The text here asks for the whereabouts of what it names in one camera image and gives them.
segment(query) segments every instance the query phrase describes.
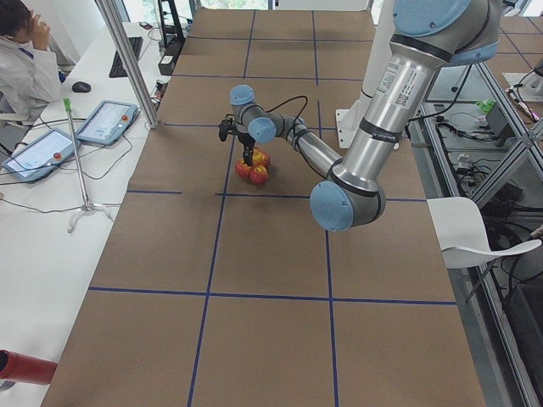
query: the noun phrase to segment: red cylinder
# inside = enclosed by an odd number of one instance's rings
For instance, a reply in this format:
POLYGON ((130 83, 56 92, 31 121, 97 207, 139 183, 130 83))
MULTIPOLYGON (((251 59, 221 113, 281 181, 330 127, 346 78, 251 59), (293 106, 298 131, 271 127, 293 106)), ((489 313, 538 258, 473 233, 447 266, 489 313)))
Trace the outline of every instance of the red cylinder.
POLYGON ((0 350, 0 379, 8 379, 12 382, 49 384, 53 380, 56 369, 57 364, 50 360, 0 350))

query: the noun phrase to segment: keyboard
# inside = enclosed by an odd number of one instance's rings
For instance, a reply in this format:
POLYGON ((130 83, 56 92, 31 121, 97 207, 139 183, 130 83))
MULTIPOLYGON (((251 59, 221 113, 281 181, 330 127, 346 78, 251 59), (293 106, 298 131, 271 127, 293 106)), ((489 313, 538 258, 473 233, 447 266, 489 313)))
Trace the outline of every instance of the keyboard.
MULTIPOLYGON (((130 36, 128 41, 132 46, 132 51, 134 51, 134 56, 136 59, 139 59, 139 54, 142 51, 143 38, 140 36, 130 36)), ((125 68, 122 66, 122 61, 120 60, 120 55, 115 51, 115 56, 113 57, 113 64, 111 65, 111 70, 109 70, 110 78, 122 78, 128 76, 125 71, 125 68)))

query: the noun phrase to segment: computer mouse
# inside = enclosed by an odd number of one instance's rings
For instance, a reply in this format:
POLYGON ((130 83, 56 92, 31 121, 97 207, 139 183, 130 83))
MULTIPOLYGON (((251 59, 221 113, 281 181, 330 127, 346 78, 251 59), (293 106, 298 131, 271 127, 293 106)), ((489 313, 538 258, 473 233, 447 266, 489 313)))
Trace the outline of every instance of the computer mouse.
POLYGON ((91 91, 91 86, 86 82, 76 82, 71 86, 71 90, 77 93, 87 93, 91 91))

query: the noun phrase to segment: green tip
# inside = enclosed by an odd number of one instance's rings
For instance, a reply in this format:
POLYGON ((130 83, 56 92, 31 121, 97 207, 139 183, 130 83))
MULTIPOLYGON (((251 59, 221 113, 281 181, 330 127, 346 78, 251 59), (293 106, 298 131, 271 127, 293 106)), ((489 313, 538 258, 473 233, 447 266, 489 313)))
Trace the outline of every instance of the green tip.
POLYGON ((67 112, 71 112, 70 100, 68 98, 64 99, 64 107, 66 108, 67 112))

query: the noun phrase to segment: lab coat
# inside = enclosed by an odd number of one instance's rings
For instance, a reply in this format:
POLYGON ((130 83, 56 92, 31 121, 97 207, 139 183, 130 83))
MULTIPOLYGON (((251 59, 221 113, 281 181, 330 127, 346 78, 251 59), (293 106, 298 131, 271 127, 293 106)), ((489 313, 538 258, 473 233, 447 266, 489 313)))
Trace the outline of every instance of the lab coat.
POLYGON ((49 102, 60 97, 56 55, 34 49, 30 42, 0 38, 0 92, 16 114, 28 114, 32 123, 49 102))

